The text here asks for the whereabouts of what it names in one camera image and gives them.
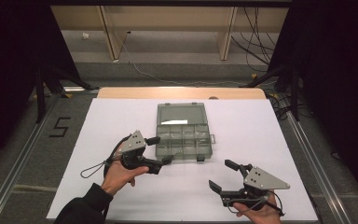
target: white tabletop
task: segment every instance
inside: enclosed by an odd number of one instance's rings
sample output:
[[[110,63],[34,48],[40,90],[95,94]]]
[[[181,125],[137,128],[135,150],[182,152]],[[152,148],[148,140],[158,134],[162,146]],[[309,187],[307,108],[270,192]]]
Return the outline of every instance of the white tabletop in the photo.
[[[156,136],[158,104],[204,103],[213,155],[205,162],[175,162],[159,175],[141,175],[136,187],[124,187],[111,202],[108,220],[126,222],[243,222],[223,207],[211,191],[212,180],[223,190],[243,188],[240,172],[225,166],[229,159],[258,166],[290,184],[275,190],[286,213],[282,220],[316,221],[281,128],[269,100],[129,100],[94,99],[77,139],[71,160],[48,212],[54,219],[73,198],[82,197],[93,182],[101,184],[103,171],[85,179],[80,172],[105,160],[119,140],[135,130],[145,138]],[[155,147],[144,155],[155,159]]]

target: gray plastic case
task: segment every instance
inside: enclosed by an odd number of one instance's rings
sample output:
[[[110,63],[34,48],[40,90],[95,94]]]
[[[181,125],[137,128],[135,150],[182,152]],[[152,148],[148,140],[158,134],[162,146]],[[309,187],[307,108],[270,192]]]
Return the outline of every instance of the gray plastic case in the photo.
[[[212,156],[211,136],[203,103],[158,105],[156,157],[204,161]]]

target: gray carpet floor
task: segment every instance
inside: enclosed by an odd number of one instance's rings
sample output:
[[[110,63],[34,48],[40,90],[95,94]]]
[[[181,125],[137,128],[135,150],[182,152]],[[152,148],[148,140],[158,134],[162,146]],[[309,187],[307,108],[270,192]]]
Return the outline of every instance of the gray carpet floor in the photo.
[[[140,63],[137,65],[139,70],[148,75],[140,74],[130,63],[76,64],[84,81],[100,87],[178,86],[198,82],[190,86],[235,88],[239,83],[249,83],[253,73],[248,66],[237,64]],[[63,80],[62,85],[74,86],[67,80]],[[262,89],[271,87],[272,85],[261,86]],[[91,100],[95,97],[96,93],[77,93],[60,98],[55,105],[50,103],[50,97],[46,97],[48,106],[53,106],[51,113],[31,157],[0,215],[0,223],[51,223],[46,220],[48,209],[71,157]],[[351,220],[353,223],[358,223],[358,185],[345,164],[330,156],[334,147],[324,134],[323,126],[318,122],[317,117],[311,116],[306,107],[307,102],[302,97],[299,102],[302,104],[300,123]],[[36,115],[36,100],[32,96],[29,104],[24,108],[16,130],[6,143],[5,148],[0,150],[0,184],[4,182],[24,147],[34,127]],[[69,118],[62,121],[62,125],[69,129],[64,137],[51,137],[62,132],[62,130],[53,128],[58,118]],[[283,119],[279,122],[302,181],[315,201],[323,223],[337,223],[289,121]]]

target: person's left hand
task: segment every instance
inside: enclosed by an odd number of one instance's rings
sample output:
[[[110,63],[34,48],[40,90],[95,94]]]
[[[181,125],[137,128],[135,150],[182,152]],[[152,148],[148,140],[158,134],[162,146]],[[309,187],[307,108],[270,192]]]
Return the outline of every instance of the person's left hand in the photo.
[[[149,171],[147,166],[140,166],[133,170],[127,170],[120,161],[113,161],[109,167],[101,188],[110,195],[115,195],[127,183],[135,186],[135,177]]]

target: black jacket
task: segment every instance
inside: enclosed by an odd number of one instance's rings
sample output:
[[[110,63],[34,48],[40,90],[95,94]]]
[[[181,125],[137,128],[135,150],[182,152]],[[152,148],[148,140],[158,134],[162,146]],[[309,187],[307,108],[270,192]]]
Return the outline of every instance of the black jacket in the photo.
[[[102,211],[112,200],[112,195],[92,184],[83,198],[74,198],[61,210],[54,223],[104,223]]]

